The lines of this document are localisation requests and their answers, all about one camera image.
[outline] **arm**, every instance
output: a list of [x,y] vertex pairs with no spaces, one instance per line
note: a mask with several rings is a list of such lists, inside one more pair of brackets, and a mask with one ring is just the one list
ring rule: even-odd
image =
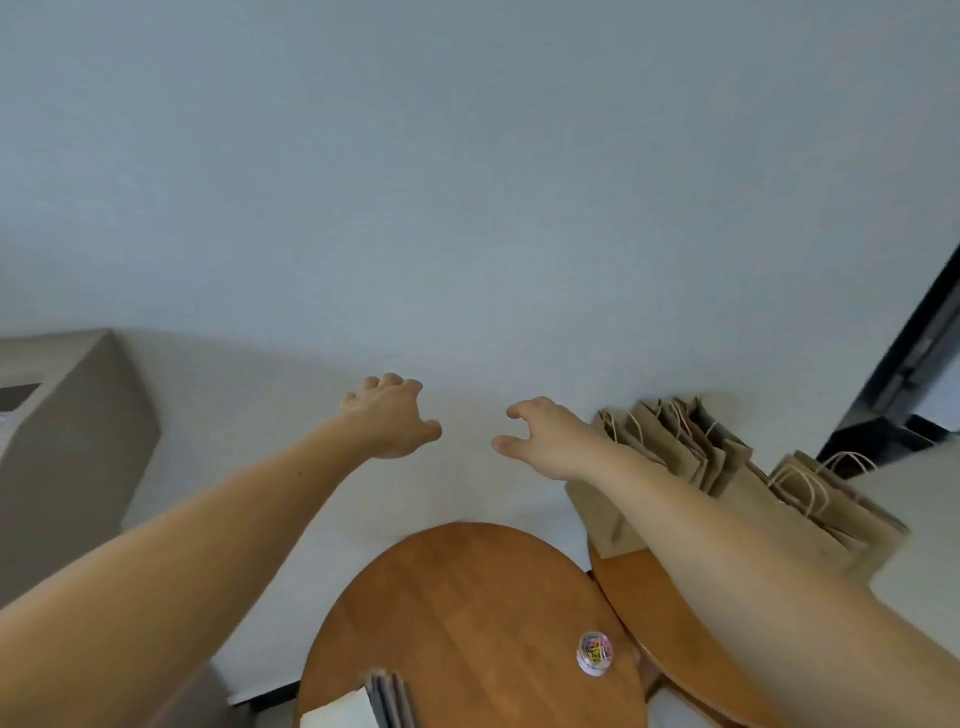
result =
[[337,486],[441,436],[422,385],[368,377],[340,417],[87,554],[0,612],[0,725],[146,722],[213,657]]
[[493,447],[603,491],[743,670],[805,726],[950,726],[960,662],[867,590],[795,559],[717,501],[547,398],[507,410],[529,440]]

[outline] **small round container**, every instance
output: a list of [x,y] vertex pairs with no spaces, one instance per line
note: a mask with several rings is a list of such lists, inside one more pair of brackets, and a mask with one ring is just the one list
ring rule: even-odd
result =
[[577,664],[591,677],[600,677],[613,664],[613,645],[603,632],[587,632],[580,638]]

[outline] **white paper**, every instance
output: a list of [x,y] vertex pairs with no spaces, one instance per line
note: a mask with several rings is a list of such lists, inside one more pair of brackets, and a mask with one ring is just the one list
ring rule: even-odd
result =
[[300,728],[379,728],[367,690],[348,692],[339,700],[310,711],[300,719]]

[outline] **wooden surface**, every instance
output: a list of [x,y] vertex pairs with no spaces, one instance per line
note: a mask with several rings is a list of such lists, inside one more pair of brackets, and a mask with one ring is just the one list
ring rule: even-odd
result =
[[[591,630],[613,642],[599,678],[576,661]],[[552,546],[451,523],[397,544],[340,596],[307,658],[296,724],[384,667],[410,683],[422,728],[644,728],[628,639],[596,585]]]
[[649,549],[601,559],[593,577],[636,641],[674,683],[747,726],[780,728],[772,703],[737,667],[677,591]]

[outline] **gray cabinet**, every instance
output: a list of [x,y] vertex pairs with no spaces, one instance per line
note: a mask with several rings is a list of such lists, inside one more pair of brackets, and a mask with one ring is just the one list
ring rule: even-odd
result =
[[120,533],[159,436],[112,332],[0,340],[0,607]]

